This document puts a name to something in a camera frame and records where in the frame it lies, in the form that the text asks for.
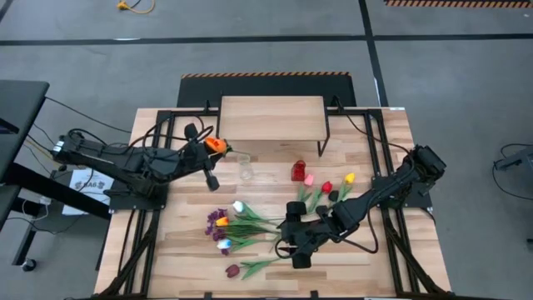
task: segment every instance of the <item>concrete floor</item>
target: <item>concrete floor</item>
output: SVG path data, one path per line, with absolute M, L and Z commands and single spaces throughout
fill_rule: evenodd
M 376 35 L 533 33 L 531 10 L 367 2 Z M 363 33 L 355 0 L 157 0 L 147 16 L 117 12 L 113 2 L 14 0 L 0 22 L 0 40 Z M 525 240 L 533 237 L 533 202 L 500 192 L 490 170 L 500 146 L 531 142 L 533 42 L 376 46 L 390 105 L 406 107 L 415 140 L 448 164 L 431 195 L 453 290 L 531 299 L 533 253 Z M 174 107 L 179 78 L 189 72 L 349 71 L 358 104 L 377 105 L 365 42 L 0 47 L 0 66 L 1 79 L 48 81 L 48 96 L 121 128 L 131 127 L 139 107 Z M 54 137 L 80 127 L 108 141 L 128 140 L 51 102 L 37 124 Z M 40 132 L 32 135 L 46 142 Z M 25 149 L 17 160 L 42 172 Z M 498 175 L 510 190 L 533 196 L 520 169 Z M 67 226 L 72 219 L 58 209 L 38 225 Z M 26 226 L 10 221 L 0 234 L 0 298 L 90 295 L 107 223 L 84 217 L 64 234 L 39 233 L 30 256 L 41 264 L 30 273 L 10 265 Z

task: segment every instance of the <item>clear glass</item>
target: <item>clear glass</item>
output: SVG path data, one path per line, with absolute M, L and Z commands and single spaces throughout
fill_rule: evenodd
M 239 176 L 241 179 L 251 179 L 253 177 L 253 169 L 250 163 L 250 155 L 237 154 L 237 162 L 239 163 Z

